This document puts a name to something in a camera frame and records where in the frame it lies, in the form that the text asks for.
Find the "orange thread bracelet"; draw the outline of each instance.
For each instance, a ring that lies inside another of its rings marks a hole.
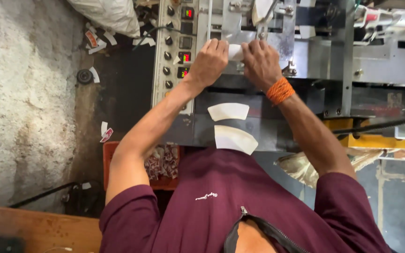
[[[279,104],[293,94],[295,94],[295,90],[288,80],[282,77],[267,91],[266,97],[273,104]]]

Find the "yellow metal part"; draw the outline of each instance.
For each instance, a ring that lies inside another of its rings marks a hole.
[[[330,130],[352,128],[352,119],[334,119],[323,122]],[[383,137],[380,135],[360,135],[358,139],[354,138],[352,134],[340,140],[344,147],[349,148],[369,148],[369,149],[405,149],[405,140],[398,140],[393,137]]]

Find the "black wheel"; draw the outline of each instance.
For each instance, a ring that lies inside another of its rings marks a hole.
[[[93,82],[93,74],[88,69],[81,69],[77,72],[77,81],[82,84],[89,84]]]

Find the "white wall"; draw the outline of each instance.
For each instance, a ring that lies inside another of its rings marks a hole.
[[[0,206],[68,182],[82,27],[65,0],[0,0]]]

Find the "person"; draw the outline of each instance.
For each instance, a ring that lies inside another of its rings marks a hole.
[[[315,209],[272,180],[254,158],[207,148],[184,157],[163,217],[143,161],[188,101],[228,64],[212,39],[188,74],[122,139],[110,164],[99,221],[101,252],[390,252],[344,148],[282,76],[265,41],[243,43],[245,76],[276,104],[319,174]]]

